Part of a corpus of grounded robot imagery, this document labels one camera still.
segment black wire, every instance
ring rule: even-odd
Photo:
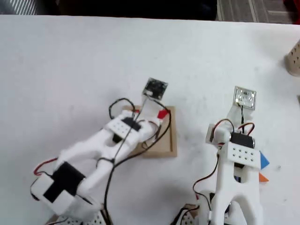
[[[241,120],[241,124],[244,124],[244,113],[243,113],[243,106],[240,105],[240,109],[242,111],[242,120]],[[242,127],[242,133],[245,133],[245,127]]]
[[[109,159],[109,158],[105,158],[105,157],[100,157],[100,158],[97,160],[97,162],[96,162],[96,168],[98,167],[98,162],[101,161],[101,160],[108,161],[108,162],[110,162],[110,163],[113,163],[113,162],[114,162],[114,159],[113,159],[113,158]]]
[[[115,104],[117,104],[118,102],[120,102],[120,101],[127,101],[127,102],[129,102],[129,103],[131,104],[131,106],[132,106],[132,118],[133,118],[133,117],[135,116],[135,105],[133,104],[132,101],[130,101],[128,98],[125,98],[125,97],[117,99],[116,101],[114,101],[114,102],[108,107],[109,117],[110,117],[111,119],[114,119],[114,116],[112,116],[112,107],[113,107]]]
[[[127,158],[121,160],[120,162],[114,164],[114,166],[112,167],[112,170],[111,170],[111,172],[110,172],[110,174],[109,174],[108,181],[107,181],[107,185],[106,185],[105,196],[104,196],[104,206],[103,206],[104,211],[105,211],[106,215],[107,215],[109,218],[111,218],[111,217],[110,217],[110,215],[109,215],[109,213],[108,213],[108,209],[107,209],[107,197],[108,197],[108,190],[109,190],[109,187],[110,187],[110,183],[111,183],[111,181],[112,181],[113,172],[114,172],[115,168],[118,167],[119,165],[121,165],[122,163],[125,163],[126,161],[128,161],[128,160],[130,160],[130,159],[132,159],[132,158],[135,158],[135,157],[137,157],[137,156],[139,156],[139,155],[145,153],[146,151],[148,151],[153,145],[155,145],[155,144],[156,144],[156,143],[157,143],[157,142],[158,142],[158,141],[166,134],[167,130],[169,129],[169,127],[170,127],[170,125],[171,125],[172,118],[171,118],[171,112],[170,112],[170,110],[168,110],[163,104],[161,104],[160,102],[158,102],[158,101],[156,101],[156,100],[152,100],[152,99],[151,99],[151,101],[156,102],[158,105],[160,105],[161,107],[163,107],[165,110],[168,111],[168,113],[169,113],[169,123],[168,123],[168,126],[167,126],[167,128],[164,130],[164,132],[163,132],[163,133],[155,140],[155,142],[153,142],[149,147],[147,147],[146,149],[144,149],[144,150],[141,151],[141,152],[138,152],[138,153],[136,153],[136,154],[134,154],[134,155],[131,155],[131,156],[129,156],[129,157],[127,157]]]
[[[185,208],[185,207],[181,208],[180,211],[179,211],[179,213],[174,218],[174,220],[170,223],[170,225],[176,225],[177,224],[177,222],[178,222],[178,220],[180,218],[180,215],[182,214],[183,210],[188,210],[188,208]]]
[[[208,208],[209,208],[210,211],[211,211],[210,202],[208,201],[208,198],[207,198],[204,194],[201,194],[201,193],[197,193],[197,194],[203,196],[203,197],[206,199],[207,204],[208,204]]]
[[[199,209],[199,206],[197,206],[196,208],[193,208],[193,209],[190,209],[190,210],[185,211],[185,212],[183,213],[182,217],[181,217],[181,220],[180,220],[180,224],[179,224],[179,225],[182,224],[183,218],[185,217],[185,215],[186,215],[188,212],[194,211],[194,210],[197,210],[197,209]]]

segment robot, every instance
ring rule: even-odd
[[[111,115],[112,106],[127,99],[121,98],[114,102],[109,107],[112,120],[99,132],[83,142],[78,142],[70,148],[62,150],[58,158],[45,162],[56,161],[51,175],[38,171],[40,166],[35,169],[34,174],[38,178],[30,187],[32,196],[48,205],[58,216],[82,222],[91,221],[103,210],[101,202],[91,195],[93,189],[107,179],[108,175],[110,180],[118,165],[142,154],[153,146],[169,128],[170,111],[159,102],[166,87],[167,83],[150,78],[142,92],[141,109],[136,111],[135,106],[130,102],[133,111],[123,110],[115,118]],[[158,136],[162,120],[157,116],[162,108],[169,113],[169,126],[162,135]],[[138,143],[146,141],[152,144],[147,146],[143,152],[128,157]],[[83,159],[97,161],[96,169],[89,176],[85,176],[72,165]],[[106,224],[112,224],[107,209],[102,215]]]
[[[217,149],[214,170],[193,185],[196,204],[181,210],[172,225],[263,225],[259,197],[261,153],[250,136],[256,91],[235,87],[233,105],[226,117],[210,124],[206,143]],[[200,189],[200,181],[217,173],[213,188]]]

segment blue triangle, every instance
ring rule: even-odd
[[[267,160],[267,158],[262,154],[262,152],[260,152],[261,153],[261,170],[263,169],[263,168],[265,168],[267,165],[269,165],[270,164],[270,162]]]

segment wire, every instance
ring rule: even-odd
[[[200,206],[197,206],[196,208],[193,208],[193,209],[190,209],[190,210],[185,211],[185,212],[183,213],[182,217],[181,217],[180,225],[182,224],[183,218],[185,217],[185,215],[186,215],[188,212],[197,210],[197,209],[199,209],[199,208],[200,208]]]
[[[131,106],[132,106],[132,117],[134,117],[134,116],[135,116],[135,105],[132,103],[132,101],[130,101],[128,98],[125,98],[125,97],[117,99],[116,101],[114,101],[114,102],[108,107],[109,117],[110,117],[111,119],[114,119],[114,116],[112,116],[112,107],[113,107],[115,104],[117,104],[118,102],[120,102],[120,101],[127,101],[127,102],[129,102],[129,103],[131,104]]]
[[[241,124],[243,124],[244,123],[244,113],[243,113],[243,109],[244,109],[244,107],[242,106],[242,105],[240,105],[239,104],[239,106],[240,106],[240,109],[241,109],[241,113],[242,113],[242,119],[241,119]],[[243,129],[242,129],[242,133],[244,134],[245,133],[245,128],[243,127]]]
[[[212,129],[212,137],[211,137],[211,140],[210,140],[210,141],[212,141],[212,140],[214,139],[214,136],[215,136],[215,130],[216,130],[217,126],[219,126],[220,123],[223,122],[223,121],[228,121],[228,122],[230,122],[230,124],[231,124],[231,126],[232,126],[232,132],[234,132],[234,125],[233,125],[233,123],[232,123],[229,119],[222,119],[222,120],[220,120],[218,123],[216,123],[215,126],[213,127],[213,129]]]
[[[62,220],[62,221],[50,222],[50,223],[47,223],[47,224],[45,224],[45,225],[61,224],[61,223],[63,223],[63,222],[66,222],[66,221],[67,221],[67,219],[68,219],[68,218],[66,218],[66,219],[64,219],[64,220]]]
[[[215,166],[214,170],[213,170],[210,174],[208,174],[207,176],[205,176],[205,177],[203,177],[203,178],[197,180],[197,181],[193,184],[193,191],[194,191],[194,193],[195,193],[195,194],[198,194],[198,195],[201,195],[201,196],[203,196],[203,197],[205,197],[205,199],[206,199],[206,201],[207,201],[207,204],[208,204],[208,207],[209,207],[210,210],[211,210],[211,207],[210,207],[210,202],[208,201],[208,198],[207,198],[204,194],[195,191],[195,186],[196,186],[196,184],[199,183],[200,181],[205,180],[205,179],[208,179],[209,177],[211,177],[211,176],[215,173],[215,171],[216,171],[216,169],[217,169],[217,166],[218,166],[218,163],[219,163],[219,157],[220,157],[220,156],[217,155],[217,163],[216,163],[216,166]]]
[[[179,220],[179,218],[180,218],[180,215],[182,214],[182,211],[183,211],[183,210],[188,210],[188,208],[182,207],[182,208],[180,209],[180,211],[178,212],[178,214],[176,215],[176,217],[174,218],[174,220],[170,223],[170,225],[176,225],[176,224],[177,224],[177,222],[178,222],[178,220]]]
[[[33,174],[34,175],[36,175],[36,176],[40,176],[40,175],[42,175],[42,173],[46,173],[45,171],[38,171],[39,170],[39,168],[41,168],[43,165],[45,165],[45,164],[48,164],[48,163],[51,163],[51,162],[53,162],[53,161],[56,161],[58,158],[56,157],[56,158],[52,158],[52,159],[49,159],[49,160],[47,160],[47,161],[44,161],[44,162],[42,162],[42,163],[40,163],[36,168],[35,168],[35,170],[33,171]]]
[[[107,161],[107,162],[110,162],[110,163],[113,163],[114,160],[113,158],[112,159],[109,159],[109,158],[105,158],[105,157],[100,157],[97,162],[96,162],[96,168],[98,167],[98,162],[101,161],[101,160],[104,160],[104,161]]]
[[[108,191],[109,191],[110,183],[111,183],[111,181],[112,181],[113,172],[114,172],[115,168],[118,167],[119,165],[121,165],[122,163],[125,163],[126,161],[128,161],[128,160],[130,160],[130,159],[132,159],[132,158],[135,158],[135,157],[137,157],[137,156],[139,156],[139,155],[145,153],[146,151],[148,151],[153,145],[155,145],[155,144],[156,144],[156,143],[157,143],[157,142],[158,142],[158,141],[166,134],[167,130],[169,129],[169,127],[170,127],[170,125],[171,125],[172,117],[171,117],[171,112],[170,112],[170,110],[168,110],[163,104],[161,104],[160,102],[158,102],[158,101],[156,101],[156,100],[153,100],[153,99],[150,99],[150,98],[149,98],[149,100],[156,102],[158,105],[160,105],[161,107],[163,107],[164,109],[167,110],[167,112],[169,113],[169,123],[168,123],[168,126],[167,126],[167,128],[164,130],[164,132],[163,132],[163,133],[162,133],[162,134],[161,134],[161,135],[160,135],[160,136],[159,136],[159,137],[158,137],[158,138],[157,138],[157,139],[156,139],[149,147],[147,147],[146,149],[144,149],[144,150],[141,151],[141,152],[138,152],[138,153],[136,153],[136,154],[134,154],[134,155],[131,155],[131,156],[129,156],[129,157],[127,157],[127,158],[121,160],[120,162],[118,162],[118,163],[116,163],[116,164],[114,163],[114,166],[112,167],[112,170],[111,170],[111,172],[110,172],[110,174],[109,174],[109,177],[108,177],[108,181],[107,181],[107,185],[106,185],[106,189],[105,189],[104,205],[103,205],[105,214],[106,214],[109,218],[110,218],[110,216],[109,216],[108,209],[107,209],[107,197],[108,197]]]
[[[254,128],[255,128],[254,123],[252,123],[252,122],[244,123],[244,124],[240,125],[240,126],[238,127],[238,129],[244,128],[245,126],[250,125],[250,124],[252,125],[252,127],[251,127],[251,129],[248,131],[248,133],[247,133],[247,135],[249,136],[249,135],[251,134],[251,132],[252,132],[252,131],[254,130]]]

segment red wire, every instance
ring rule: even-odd
[[[233,125],[233,123],[232,123],[229,119],[222,119],[222,120],[220,120],[218,123],[216,123],[215,126],[213,127],[213,129],[212,129],[212,139],[213,139],[214,136],[215,136],[215,130],[216,130],[217,126],[219,126],[220,123],[223,122],[223,121],[228,121],[228,122],[230,122],[230,124],[232,125],[232,132],[234,132],[234,125]]]
[[[238,129],[241,129],[242,127],[244,127],[244,126],[247,126],[247,125],[252,125],[252,127],[251,127],[251,129],[248,131],[248,136],[251,134],[251,132],[254,130],[254,127],[255,127],[255,125],[254,125],[254,123],[252,123],[252,122],[250,122],[250,123],[244,123],[244,124],[242,124],[242,125],[240,125],[239,126],[239,128]]]
[[[203,177],[203,178],[201,178],[201,179],[195,181],[195,183],[193,184],[193,191],[195,192],[195,194],[199,194],[199,195],[201,194],[201,193],[198,193],[198,192],[195,191],[195,186],[196,186],[196,184],[199,183],[199,182],[202,181],[202,180],[205,180],[205,179],[208,179],[209,177],[211,177],[211,176],[215,173],[215,171],[216,171],[216,169],[217,169],[217,166],[218,166],[218,163],[219,163],[219,155],[217,155],[217,163],[216,163],[216,165],[215,165],[214,170],[213,170],[209,175],[207,175],[206,177]]]
[[[38,172],[39,168],[41,168],[43,165],[45,164],[48,164],[48,163],[51,163],[53,161],[56,161],[58,158],[52,158],[52,159],[49,159],[47,161],[44,161],[42,163],[40,163],[36,168],[35,170],[33,171],[33,174],[36,175],[36,176],[40,176],[42,174],[42,172]]]

